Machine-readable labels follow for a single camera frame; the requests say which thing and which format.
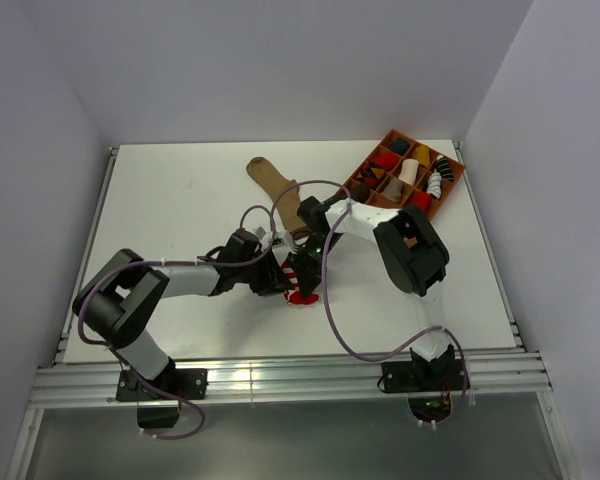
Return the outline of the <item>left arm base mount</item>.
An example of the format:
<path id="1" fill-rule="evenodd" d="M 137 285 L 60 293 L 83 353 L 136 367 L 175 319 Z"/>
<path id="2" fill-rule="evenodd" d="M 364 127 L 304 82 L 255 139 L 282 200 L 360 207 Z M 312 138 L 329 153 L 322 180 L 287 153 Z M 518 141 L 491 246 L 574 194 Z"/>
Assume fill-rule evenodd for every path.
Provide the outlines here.
<path id="1" fill-rule="evenodd" d="M 204 411 L 194 401 L 205 398 L 207 385 L 204 368 L 173 368 L 154 380 L 141 380 L 129 369 L 120 373 L 115 400 L 137 405 L 137 425 L 145 434 L 161 440 L 184 439 L 197 434 L 206 422 Z M 198 424 L 190 431 L 170 433 L 185 413 L 196 413 Z"/>

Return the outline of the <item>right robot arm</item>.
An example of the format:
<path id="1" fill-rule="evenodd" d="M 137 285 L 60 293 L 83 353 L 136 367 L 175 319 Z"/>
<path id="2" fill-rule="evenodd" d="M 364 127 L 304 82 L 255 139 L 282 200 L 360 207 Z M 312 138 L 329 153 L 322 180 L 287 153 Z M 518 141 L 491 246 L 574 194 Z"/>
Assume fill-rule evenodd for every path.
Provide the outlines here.
<path id="1" fill-rule="evenodd" d="M 419 332 L 407 346 L 414 381 L 426 390 L 437 388 L 460 349 L 442 326 L 441 283 L 449 252 L 426 214 L 417 206 L 387 209 L 334 196 L 324 202 L 314 197 L 302 201 L 298 216 L 310 235 L 287 263 L 296 274 L 300 296 L 306 299 L 326 285 L 326 260 L 342 235 L 372 242 L 393 285 L 416 302 Z"/>

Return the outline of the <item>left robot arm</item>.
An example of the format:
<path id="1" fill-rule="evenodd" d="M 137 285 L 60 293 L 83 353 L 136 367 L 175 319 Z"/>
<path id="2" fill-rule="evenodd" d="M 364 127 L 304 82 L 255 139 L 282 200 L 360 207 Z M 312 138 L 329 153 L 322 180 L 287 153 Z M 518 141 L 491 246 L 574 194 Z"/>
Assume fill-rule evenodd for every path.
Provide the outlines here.
<path id="1" fill-rule="evenodd" d="M 279 261 L 259 238 L 236 230 L 226 244 L 195 260 L 149 261 L 131 249 L 119 250 L 73 301 L 78 334 L 104 346 L 139 375 L 139 388 L 152 399 L 184 390 L 174 360 L 161 349 L 147 324 L 164 298 L 213 297 L 238 284 L 271 296 L 291 287 Z"/>

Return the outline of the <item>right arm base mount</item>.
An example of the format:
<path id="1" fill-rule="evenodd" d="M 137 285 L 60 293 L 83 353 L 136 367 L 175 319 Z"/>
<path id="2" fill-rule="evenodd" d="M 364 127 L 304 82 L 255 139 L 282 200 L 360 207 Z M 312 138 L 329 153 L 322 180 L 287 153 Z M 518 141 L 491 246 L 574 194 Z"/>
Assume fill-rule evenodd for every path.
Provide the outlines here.
<path id="1" fill-rule="evenodd" d="M 463 400 L 471 386 L 466 365 L 452 345 L 431 361 L 411 351 L 410 360 L 382 363 L 381 373 L 376 383 L 381 393 L 423 394 L 408 399 L 409 410 L 418 424 L 431 427 L 449 419 L 454 411 L 453 394 L 459 393 Z"/>

